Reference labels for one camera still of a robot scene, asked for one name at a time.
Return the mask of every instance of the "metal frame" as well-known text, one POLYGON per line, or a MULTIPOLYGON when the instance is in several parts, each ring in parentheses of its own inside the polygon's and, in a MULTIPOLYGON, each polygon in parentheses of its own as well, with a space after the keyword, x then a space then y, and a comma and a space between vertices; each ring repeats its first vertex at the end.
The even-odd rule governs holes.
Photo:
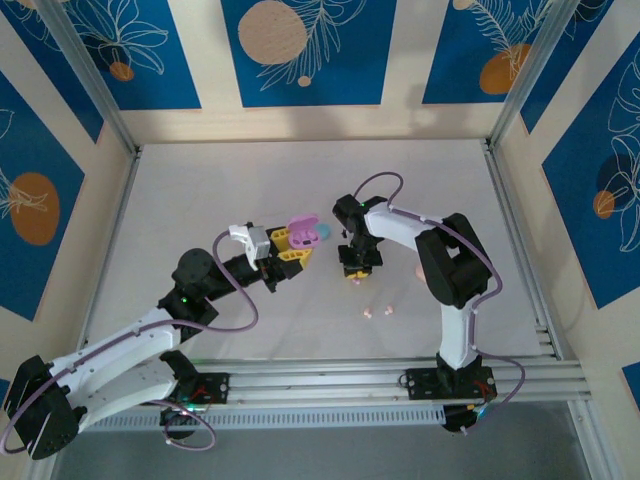
MULTIPOLYGON (((504 171, 504 161, 499 149, 496 148, 520 111, 579 1, 560 1, 552 6, 549 18, 540 29, 531 49, 529 61, 525 63, 517 77, 490 138, 483 142, 482 148, 518 268, 529 290, 531 305, 536 312, 536 327, 543 352, 540 356, 519 359, 527 368, 527 382, 513 401, 567 402, 592 476, 613 479, 621 478, 620 471, 614 455, 603 440, 605 437, 599 428, 590 400, 591 394, 580 364, 575 360, 560 331, 554 326, 554 312, 545 301, 544 288, 528 254, 527 246, 530 243, 523 233, 525 224, 520 218, 520 208, 515 201, 516 197, 512 194, 509 177, 504 171)), ((100 114, 111 125, 124 148, 132 154, 131 169, 120 206, 114 217, 101 276, 96 293, 88 306, 79 342, 81 346, 85 342, 87 326, 92 321, 94 306, 100 295, 129 194, 135 181, 139 148, 135 145, 115 100, 62 6, 56 0, 33 0, 33 3, 100 114)), ((255 427, 258 424, 263 427, 278 425, 280 428, 283 426, 292 428, 295 427, 296 420, 299 421, 299 414, 302 413, 315 415, 304 417, 306 420, 303 420, 302 424, 306 427, 336 426, 336 422, 340 424, 339 426, 360 425, 361 422, 377 425, 385 424, 384 422, 391 422, 391 424, 408 422, 402 424, 411 425, 439 423, 442 421, 442 405, 447 403, 410 402, 406 390, 398 384, 398 379, 406 368, 433 367, 435 365, 433 359, 196 361, 195 363, 201 371, 225 371, 233 374, 228 404, 224 407, 216 406, 211 413, 207 412, 207 415, 213 415, 213 420, 217 420, 218 423, 225 423, 228 420, 230 428, 233 428, 232 425, 247 428, 247 425, 255 427), (342 416, 338 418, 324 416, 336 412, 341 412, 342 416)), ((519 371, 500 362, 489 361, 487 364, 494 369, 498 390, 504 397, 504 392, 510 391, 515 386, 519 371)), ((139 419, 142 418, 140 415, 149 416, 149 411, 149 409, 134 409, 124 412, 105 419, 94 429, 113 431, 113 429, 131 430, 141 426, 157 428, 154 421, 139 419)), ((55 457, 51 457, 47 462, 29 462, 23 478, 50 478, 54 463, 55 457)))
POLYGON ((488 141, 492 147, 500 144, 513 120, 519 114, 580 1, 560 0, 555 1, 551 6, 547 20, 540 27, 540 31, 531 45, 527 61, 513 82, 500 115, 491 129, 488 141))
POLYGON ((109 270, 109 264, 113 256, 113 251, 115 249, 116 241, 118 240, 118 234, 120 233, 120 226, 122 225, 122 220, 124 220, 124 213, 127 209, 127 205, 129 204, 129 198, 131 196, 131 191, 133 190, 133 184, 135 182, 136 175, 138 173, 138 167, 140 165, 141 155, 142 155, 142 149, 139 148, 135 153, 135 155, 133 156, 131 165, 129 166, 129 172, 127 173, 127 181, 125 182, 124 189, 122 191, 122 198, 120 199, 120 204, 118 205, 118 209, 116 210, 116 213, 113 217, 111 228, 109 229, 109 232, 110 232, 109 240, 108 240, 107 248, 104 254, 104 259, 100 267, 100 276, 98 277, 96 287, 93 290, 93 294, 91 295, 91 298, 89 299, 89 303, 87 305, 86 314, 82 322, 82 330, 80 331, 80 335, 78 336, 78 343, 76 344, 76 350, 84 347, 89 341, 87 337, 87 330, 91 326, 91 322, 94 318, 95 308, 98 304, 98 299, 100 298, 102 286, 104 284, 105 278, 107 276, 107 272, 109 270))
POLYGON ((123 148, 132 155, 136 154, 138 147, 118 105, 60 2, 33 0, 33 4, 102 118, 111 125, 123 148))

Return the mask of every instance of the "beige circle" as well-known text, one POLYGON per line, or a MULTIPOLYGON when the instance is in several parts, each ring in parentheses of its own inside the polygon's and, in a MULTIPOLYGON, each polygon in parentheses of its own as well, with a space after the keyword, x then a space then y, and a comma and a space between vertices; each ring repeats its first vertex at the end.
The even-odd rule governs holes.
POLYGON ((300 85, 301 87, 308 87, 309 85, 311 85, 311 79, 306 75, 303 75, 298 79, 298 85, 300 85))
MULTIPOLYGON (((68 2, 69 0, 58 0, 58 3, 65 3, 68 2)), ((33 4, 32 0, 16 0, 16 2, 18 2, 20 5, 30 8, 31 10, 35 10, 36 6, 33 4)))
POLYGON ((240 20, 238 37, 249 58, 263 65, 289 62, 307 45, 302 19, 290 6, 275 0, 251 7, 240 20))
POLYGON ((466 10, 475 3, 475 0, 453 0, 453 8, 456 10, 466 10))

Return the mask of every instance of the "floor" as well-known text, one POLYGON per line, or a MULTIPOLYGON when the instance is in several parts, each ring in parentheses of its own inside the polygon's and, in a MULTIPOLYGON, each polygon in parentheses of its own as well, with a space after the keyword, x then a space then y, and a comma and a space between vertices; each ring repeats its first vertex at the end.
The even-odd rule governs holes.
MULTIPOLYGON (((382 242, 384 266, 360 285, 343 278, 337 246, 346 243, 331 209, 373 173, 405 178, 400 207, 446 217, 465 214, 505 281, 479 312, 478 344, 496 354, 537 355, 535 312, 519 276, 500 206, 478 140, 349 141, 149 145, 121 226, 90 343, 129 325, 172 287, 171 272, 190 248, 210 249, 231 224, 286 225, 317 213, 332 228, 309 267, 271 294, 249 293, 260 322, 242 335, 200 334, 182 348, 192 359, 394 358, 434 356, 441 337, 438 302, 415 276, 415 252, 382 242), (387 305, 394 313, 385 315, 387 305), (363 311, 370 308, 372 317, 363 311)), ((362 198, 389 195, 380 178, 362 198)), ((242 253, 221 245, 223 260, 242 253)), ((240 326, 251 312, 239 295, 215 303, 216 326, 240 326)))
MULTIPOLYGON (((512 404, 469 436, 440 426, 223 430, 205 453, 160 432, 84 433, 54 480, 517 480, 589 478, 566 405, 512 404)), ((204 433, 188 441, 204 442, 204 433)))

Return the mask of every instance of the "beige wall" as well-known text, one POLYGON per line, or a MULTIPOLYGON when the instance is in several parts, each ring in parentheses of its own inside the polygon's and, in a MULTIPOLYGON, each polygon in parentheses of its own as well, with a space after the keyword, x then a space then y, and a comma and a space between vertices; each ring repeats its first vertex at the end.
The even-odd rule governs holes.
POLYGON ((640 360, 640 290, 596 309, 541 164, 637 35, 639 18, 636 0, 615 0, 531 136, 518 119, 501 149, 543 282, 630 479, 640 478, 640 413, 621 368, 640 360))
MULTIPOLYGON (((110 128, 93 143, 2 15, 0 69, 85 174, 35 320, 0 307, 0 378, 11 380, 30 356, 47 361, 75 349, 130 162, 110 128)), ((0 457, 0 478, 19 478, 27 458, 0 457)))
POLYGON ((140 143, 480 138, 501 103, 423 106, 447 0, 398 0, 382 104, 244 109, 219 1, 169 0, 202 110, 131 111, 140 143))

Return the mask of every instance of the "cable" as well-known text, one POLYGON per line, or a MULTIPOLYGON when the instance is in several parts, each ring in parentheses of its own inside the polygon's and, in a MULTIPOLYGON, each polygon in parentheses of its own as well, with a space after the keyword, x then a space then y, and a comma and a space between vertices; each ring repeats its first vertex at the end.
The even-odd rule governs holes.
POLYGON ((225 268, 224 263, 222 263, 222 261, 220 260, 220 257, 218 256, 218 244, 223 238, 228 236, 229 236, 229 230, 225 230, 224 232, 222 232, 220 235, 216 237, 216 239, 213 241, 213 246, 211 247, 211 255, 213 257, 213 261, 215 262, 216 266, 222 272, 222 275, 224 275, 224 278, 226 278, 227 281, 231 284, 231 286, 235 288, 238 291, 238 293, 242 295, 242 297, 244 297, 244 299, 249 304, 249 307, 251 307, 251 311, 253 312, 253 320, 251 321, 251 323, 249 323, 248 325, 245 325, 244 327, 238 327, 238 328, 208 327, 208 329, 216 332, 240 333, 240 332, 246 332, 247 330, 251 330, 253 327, 255 327, 256 324, 258 323, 259 314, 258 314, 258 307, 256 307, 255 303, 253 303, 253 300, 251 300, 251 297, 249 296, 249 294, 244 290, 244 288, 242 288, 242 285, 240 285, 240 283, 235 278, 233 278, 233 275, 231 275, 229 270, 225 268))
POLYGON ((356 188, 356 191, 353 194, 354 198, 358 196, 358 194, 360 193, 360 190, 362 190, 364 186, 367 183, 369 183, 371 180, 374 180, 378 177, 387 176, 387 175, 391 177, 396 177, 398 180, 400 180, 400 184, 398 185, 398 188, 394 190, 394 192, 389 197, 389 200, 387 200, 387 206, 390 207, 393 199, 396 198, 396 195, 398 195, 398 193, 400 193, 400 190, 402 190, 402 187, 404 187, 404 178, 402 178, 402 175, 396 172, 380 172, 380 173, 376 173, 375 175, 371 175, 364 182, 362 182, 358 188, 356 188))
MULTIPOLYGON (((20 417, 22 417, 22 415, 24 415, 24 413, 27 411, 27 409, 33 405, 33 403, 44 393, 46 392, 52 385, 54 385, 58 380, 60 380, 61 378, 69 375, 72 372, 75 372, 75 370, 82 366, 83 364, 85 364, 86 362, 88 362, 89 360, 97 357, 98 355, 100 355, 101 353, 109 350, 110 348, 122 343, 123 341, 131 338, 131 337, 137 337, 140 334, 148 331, 148 330, 153 330, 155 328, 159 328, 159 327, 163 327, 165 325, 173 325, 173 326, 182 326, 182 327, 190 327, 190 328, 195 328, 198 329, 200 331, 204 331, 204 332, 213 332, 213 333, 240 333, 240 332, 245 332, 247 330, 250 330, 251 328, 255 327, 255 325, 258 323, 258 318, 259 318, 259 314, 258 314, 258 308, 256 307, 255 303, 253 303, 253 300, 251 300, 251 297, 249 297, 249 294, 247 292, 245 292, 245 290, 242 288, 242 286, 238 283, 238 281, 233 278, 233 275, 231 275, 231 273, 225 268, 224 264, 220 261, 220 257, 218 256, 218 244, 220 243, 220 241, 229 236, 229 231, 225 230, 224 232, 222 232, 220 235, 218 235, 216 237, 216 239, 213 242, 213 247, 212 247, 212 256, 213 256, 213 261, 215 262, 215 264, 217 265, 217 267, 220 269, 220 271, 222 272, 222 274, 225 276, 225 278, 229 281, 229 283, 231 283, 231 285, 238 291, 240 292, 240 294, 245 298, 245 300, 247 300, 247 303, 249 304, 249 306, 251 307, 251 310, 253 311, 253 320, 251 321, 251 323, 249 323, 248 325, 245 325, 243 327, 238 327, 238 328, 219 328, 219 327, 210 327, 208 325, 201 325, 199 323, 196 322, 190 322, 188 320, 176 320, 176 319, 167 319, 167 320, 159 320, 157 322, 152 322, 149 323, 147 325, 143 325, 137 329, 134 329, 132 331, 129 331, 127 333, 123 333, 122 335, 114 338, 113 340, 105 343, 104 345, 96 348, 94 351, 87 353, 86 355, 84 355, 83 357, 81 357, 80 359, 78 359, 76 362, 74 362, 71 367, 67 367, 63 370, 61 370, 60 372, 58 372, 57 374, 55 374, 53 377, 51 377, 49 380, 47 380, 45 383, 43 383, 40 388, 36 389, 35 392, 33 392, 31 394, 31 396, 29 396, 29 398, 27 398, 27 400, 25 400, 25 402, 20 405, 20 407, 18 408, 18 410, 16 411, 16 413, 13 415, 13 417, 9 420, 9 423, 7 424, 6 428, 4 429, 4 431, 2 432, 2 435, 0 436, 0 453, 3 455, 14 455, 16 453, 21 453, 23 451, 25 451, 27 448, 30 447, 31 444, 29 445, 25 445, 23 447, 17 448, 17 449, 7 449, 7 440, 9 439, 9 435, 11 433, 11 430, 15 427, 16 423, 18 422, 18 420, 20 419, 20 417)), ((210 433, 212 433, 212 442, 206 446, 206 447, 188 447, 187 445, 183 445, 183 444, 177 444, 176 442, 174 442, 173 440, 171 440, 168 437, 168 433, 167 433, 167 429, 165 428, 165 437, 167 438, 168 441, 171 442, 172 445, 175 445, 177 447, 186 449, 186 450, 197 450, 197 451, 201 451, 201 450, 206 450, 208 448, 211 448, 215 445, 215 431, 213 430, 213 427, 211 427, 211 425, 209 425, 204 419, 198 417, 196 414, 190 412, 189 410, 187 410, 186 408, 184 408, 182 405, 178 405, 176 403, 172 403, 172 402, 167 402, 166 400, 154 400, 152 402, 149 403, 155 403, 157 405, 164 405, 164 406, 169 406, 171 408, 175 408, 178 409, 182 412, 189 412, 188 414, 185 413, 185 415, 189 415, 190 417, 196 419, 198 422, 202 423, 207 430, 209 430, 210 433)))
POLYGON ((170 408, 174 408, 174 409, 180 410, 180 412, 183 415, 191 417, 195 421, 200 423, 204 428, 206 428, 209 431, 209 434, 211 435, 211 442, 209 442, 208 445, 205 445, 203 447, 192 447, 190 445, 185 445, 184 443, 176 442, 175 440, 173 440, 169 436, 169 425, 171 424, 171 422, 168 421, 165 424, 164 430, 162 432, 164 434, 164 438, 166 439, 167 444, 172 445, 172 446, 177 447, 177 448, 180 448, 182 450, 190 450, 192 452, 204 452, 205 450, 209 450, 210 448, 213 448, 213 447, 216 446, 216 441, 217 441, 216 432, 213 429, 213 427, 209 423, 207 423, 207 421, 204 418, 202 418, 201 416, 196 415, 195 413, 191 412, 190 410, 187 410, 182 405, 178 405, 177 403, 173 403, 173 402, 167 402, 166 400, 153 400, 153 401, 151 401, 149 403, 155 403, 156 405, 161 405, 161 406, 164 406, 164 407, 170 407, 170 408))
MULTIPOLYGON (((417 220, 417 221, 419 221, 421 223, 424 223, 426 225, 430 225, 430 226, 435 227, 435 228, 440 228, 441 230, 443 230, 447 234, 451 235, 453 238, 455 238, 460 243, 462 243, 465 247, 467 247, 476 257, 478 257, 482 261, 482 263, 489 269, 489 271, 493 275, 493 278, 495 278, 495 280, 496 280, 496 288, 495 289, 491 290, 490 292, 485 293, 484 295, 481 295, 480 297, 478 297, 471 304, 471 313, 469 315, 469 331, 470 331, 469 343, 471 344, 472 350, 477 352, 479 355, 482 355, 483 357, 491 358, 493 360, 500 360, 500 361, 503 361, 503 362, 506 362, 506 363, 510 363, 510 364, 512 364, 512 365, 514 365, 514 366, 516 366, 516 367, 518 367, 520 369, 520 380, 516 384, 515 388, 513 390, 511 390, 511 392, 504 398, 504 400, 502 400, 502 402, 500 402, 498 407, 496 407, 492 411, 492 413, 495 413, 499 408, 504 407, 507 403, 509 403, 509 401, 514 396, 517 395, 517 393, 520 391, 520 389, 522 388, 522 386, 524 385, 524 382, 526 380, 525 368, 517 360, 514 360, 511 357, 507 357, 507 356, 503 356, 503 355, 494 355, 494 354, 491 354, 491 353, 484 352, 484 351, 480 350, 476 345, 476 315, 477 315, 478 307, 483 302, 489 300, 490 298, 495 297, 500 292, 502 292, 502 289, 504 287, 504 283, 502 282, 502 277, 500 276, 500 274, 498 273, 496 268, 491 263, 491 260, 489 260, 487 258, 487 256, 479 248, 477 248, 469 240, 467 240, 464 236, 462 236, 461 234, 459 234, 458 232, 456 232, 452 228, 449 228, 447 225, 445 225, 443 223, 435 222, 433 220, 429 220, 427 218, 420 217, 420 215, 416 215, 416 214, 413 214, 411 212, 406 212, 406 211, 404 211, 402 209, 396 208, 396 207, 391 205, 391 201, 396 197, 396 195, 398 195, 398 193, 400 193, 400 190, 402 190, 402 187, 404 186, 404 179, 402 178, 402 175, 400 175, 399 173, 397 173, 397 172, 380 172, 380 173, 377 173, 375 175, 372 175, 371 177, 367 178, 364 182, 362 182, 360 184, 360 186, 356 189, 356 193, 354 193, 353 196, 355 197, 358 193, 360 193, 360 190, 362 190, 362 187, 364 187, 371 180, 373 180, 375 178, 378 178, 378 177, 381 177, 383 175, 391 175, 391 176, 394 176, 394 177, 398 178, 398 180, 400 180, 400 185, 391 194, 391 196, 389 197, 389 200, 387 201, 387 207, 389 208, 390 212, 397 213, 398 215, 410 218, 412 220, 417 220)), ((464 434, 466 435, 467 431, 469 431, 469 430, 470 430, 470 428, 467 428, 464 431, 464 434)))

